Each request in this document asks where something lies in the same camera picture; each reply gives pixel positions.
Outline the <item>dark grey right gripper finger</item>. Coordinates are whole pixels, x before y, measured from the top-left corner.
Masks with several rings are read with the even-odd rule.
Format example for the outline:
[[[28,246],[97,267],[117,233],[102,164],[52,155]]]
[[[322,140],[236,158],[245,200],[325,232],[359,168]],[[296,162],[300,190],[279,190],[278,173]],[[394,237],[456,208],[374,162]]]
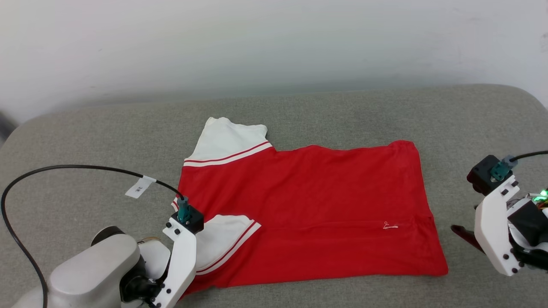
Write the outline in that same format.
[[[472,247],[476,248],[481,253],[485,254],[482,247],[480,246],[480,244],[476,240],[473,231],[470,231],[470,230],[464,228],[464,226],[460,226],[460,225],[452,225],[451,230],[452,230],[452,232],[454,232],[454,234],[456,234],[457,236],[462,238],[464,241],[466,241]]]

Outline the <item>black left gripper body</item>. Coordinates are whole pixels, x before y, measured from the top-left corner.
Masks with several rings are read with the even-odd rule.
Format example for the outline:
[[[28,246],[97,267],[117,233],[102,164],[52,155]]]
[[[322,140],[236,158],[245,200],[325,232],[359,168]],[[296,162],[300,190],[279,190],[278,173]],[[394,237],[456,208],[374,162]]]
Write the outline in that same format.
[[[121,302],[131,303],[137,300],[149,307],[156,307],[155,300],[162,289],[167,276],[165,269],[160,278],[150,278],[146,274],[145,267],[131,268],[121,279]]]

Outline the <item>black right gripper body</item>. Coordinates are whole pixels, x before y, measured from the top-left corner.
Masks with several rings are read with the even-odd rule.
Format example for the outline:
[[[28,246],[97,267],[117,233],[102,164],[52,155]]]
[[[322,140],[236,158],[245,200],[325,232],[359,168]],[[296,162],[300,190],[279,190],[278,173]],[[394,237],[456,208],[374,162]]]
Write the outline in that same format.
[[[547,208],[538,204],[531,196],[507,202],[510,252],[519,267],[547,271]]]

